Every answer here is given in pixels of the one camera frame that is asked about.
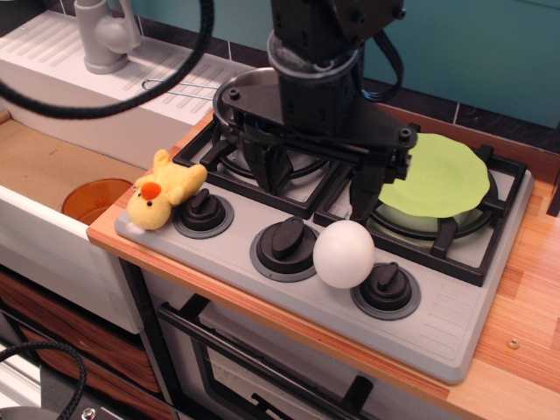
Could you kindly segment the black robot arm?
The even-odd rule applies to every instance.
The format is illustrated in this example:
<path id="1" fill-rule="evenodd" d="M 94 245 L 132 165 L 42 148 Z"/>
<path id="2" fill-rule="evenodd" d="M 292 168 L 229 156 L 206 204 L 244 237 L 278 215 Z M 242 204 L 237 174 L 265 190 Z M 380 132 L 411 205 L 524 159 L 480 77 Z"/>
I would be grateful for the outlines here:
<path id="1" fill-rule="evenodd" d="M 402 59 L 385 28 L 405 17 L 401 1 L 275 1 L 268 60 L 273 82 L 234 84 L 220 95 L 222 121 L 236 137 L 257 184 L 279 190 L 290 151 L 353 167 L 351 218 L 365 224 L 382 187 L 404 179 L 417 133 L 381 111 L 397 87 L 363 87 L 372 39 L 397 77 Z"/>

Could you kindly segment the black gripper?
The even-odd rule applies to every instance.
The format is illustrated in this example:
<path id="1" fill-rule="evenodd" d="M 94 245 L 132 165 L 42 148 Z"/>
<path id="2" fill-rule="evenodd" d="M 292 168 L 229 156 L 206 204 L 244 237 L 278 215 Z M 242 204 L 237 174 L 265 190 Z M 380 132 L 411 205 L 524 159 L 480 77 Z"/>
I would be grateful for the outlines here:
<path id="1" fill-rule="evenodd" d="M 361 161 L 350 186 L 351 221 L 367 221 L 385 184 L 405 180 L 417 131 L 381 111 L 356 87 L 355 73 L 341 78 L 294 78 L 278 72 L 283 125 L 237 114 L 242 155 L 257 184 L 278 195 L 294 172 L 291 147 L 318 156 Z"/>

